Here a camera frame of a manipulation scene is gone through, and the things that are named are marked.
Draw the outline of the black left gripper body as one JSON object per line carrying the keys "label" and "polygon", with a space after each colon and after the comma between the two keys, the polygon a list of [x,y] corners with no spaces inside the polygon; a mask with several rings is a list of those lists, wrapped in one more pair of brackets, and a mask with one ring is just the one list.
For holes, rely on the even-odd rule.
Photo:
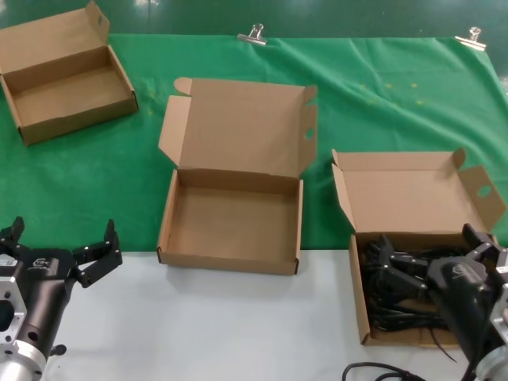
{"label": "black left gripper body", "polygon": [[62,248],[15,249],[22,263],[21,284],[27,309],[18,340],[49,357],[75,284],[72,269],[76,261],[71,251]]}

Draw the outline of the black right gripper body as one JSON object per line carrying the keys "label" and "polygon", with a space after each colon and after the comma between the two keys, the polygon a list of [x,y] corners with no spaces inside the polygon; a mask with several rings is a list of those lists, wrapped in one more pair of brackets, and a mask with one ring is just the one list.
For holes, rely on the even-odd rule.
{"label": "black right gripper body", "polygon": [[425,282],[429,297],[468,360],[477,360],[500,345],[488,321],[495,293],[487,285],[482,264],[465,256],[440,258],[430,263]]}

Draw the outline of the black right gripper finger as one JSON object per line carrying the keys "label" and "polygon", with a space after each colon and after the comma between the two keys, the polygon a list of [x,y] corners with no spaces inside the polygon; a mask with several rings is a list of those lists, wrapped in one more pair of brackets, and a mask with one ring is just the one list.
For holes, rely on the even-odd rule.
{"label": "black right gripper finger", "polygon": [[489,234],[477,232],[470,224],[464,224],[462,236],[470,248],[467,258],[478,262],[497,261],[498,246]]}
{"label": "black right gripper finger", "polygon": [[429,262],[398,252],[386,235],[367,243],[367,293],[375,300],[421,298]]}

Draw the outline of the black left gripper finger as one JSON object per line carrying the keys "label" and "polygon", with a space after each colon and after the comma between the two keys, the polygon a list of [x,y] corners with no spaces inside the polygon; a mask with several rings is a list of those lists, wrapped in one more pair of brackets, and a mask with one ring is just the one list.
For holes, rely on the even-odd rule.
{"label": "black left gripper finger", "polygon": [[90,287],[122,265],[120,241],[114,220],[108,220],[101,242],[75,248],[71,253],[75,260],[71,273],[82,288]]}
{"label": "black left gripper finger", "polygon": [[24,246],[19,243],[21,235],[25,229],[25,223],[22,217],[16,217],[12,225],[1,229],[0,249],[1,254],[11,258],[19,258],[24,251]]}

